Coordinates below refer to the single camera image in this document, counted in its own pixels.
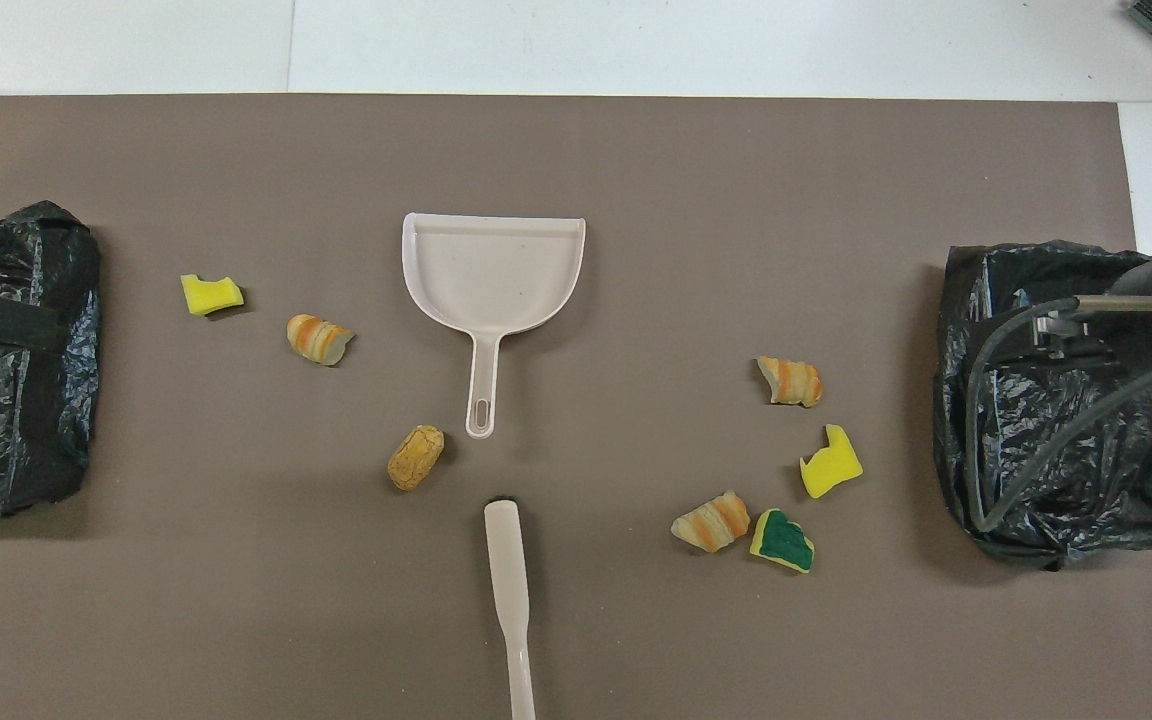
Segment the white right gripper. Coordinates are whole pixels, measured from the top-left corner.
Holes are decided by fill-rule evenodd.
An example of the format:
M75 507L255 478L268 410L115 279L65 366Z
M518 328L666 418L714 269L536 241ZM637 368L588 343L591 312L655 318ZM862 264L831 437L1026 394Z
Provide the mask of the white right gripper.
M1129 270L1106 293L1108 313L1152 316L1152 259ZM1014 309L1023 320L1014 328L1015 363L1115 363L1116 351L1097 336L1093 311L1079 306L1079 297L1029 300L1021 296Z

